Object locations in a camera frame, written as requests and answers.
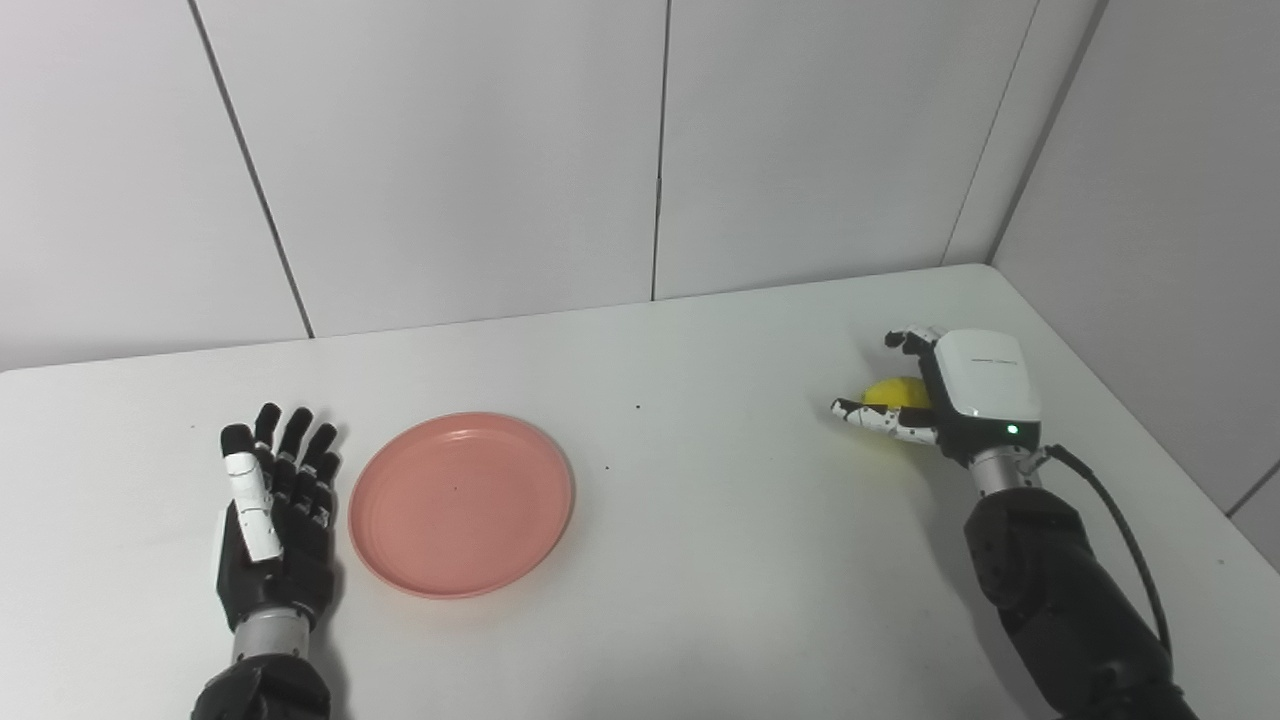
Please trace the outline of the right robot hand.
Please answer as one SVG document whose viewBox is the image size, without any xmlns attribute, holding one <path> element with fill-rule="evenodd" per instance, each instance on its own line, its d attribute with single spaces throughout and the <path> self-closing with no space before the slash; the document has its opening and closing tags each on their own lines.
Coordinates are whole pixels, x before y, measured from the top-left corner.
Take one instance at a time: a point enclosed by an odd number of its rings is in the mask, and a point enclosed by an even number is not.
<svg viewBox="0 0 1280 720">
<path fill-rule="evenodd" d="M 884 346 L 916 360 L 915 377 L 878 380 L 831 413 L 850 425 L 937 447 L 969 468 L 982 454 L 1030 455 L 1041 446 L 1042 407 L 1020 343 L 997 331 L 908 325 Z"/>
</svg>

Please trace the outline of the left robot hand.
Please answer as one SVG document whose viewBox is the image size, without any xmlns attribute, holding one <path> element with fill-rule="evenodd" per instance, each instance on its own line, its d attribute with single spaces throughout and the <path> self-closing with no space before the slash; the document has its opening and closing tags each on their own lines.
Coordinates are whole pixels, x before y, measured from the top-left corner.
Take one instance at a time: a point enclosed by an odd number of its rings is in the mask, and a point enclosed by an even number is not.
<svg viewBox="0 0 1280 720">
<path fill-rule="evenodd" d="M 220 433 L 232 500 L 224 512 L 215 589 L 236 629 L 268 609 L 300 612 L 311 626 L 337 596 L 334 561 L 338 429 L 271 402 L 252 424 Z"/>
</svg>

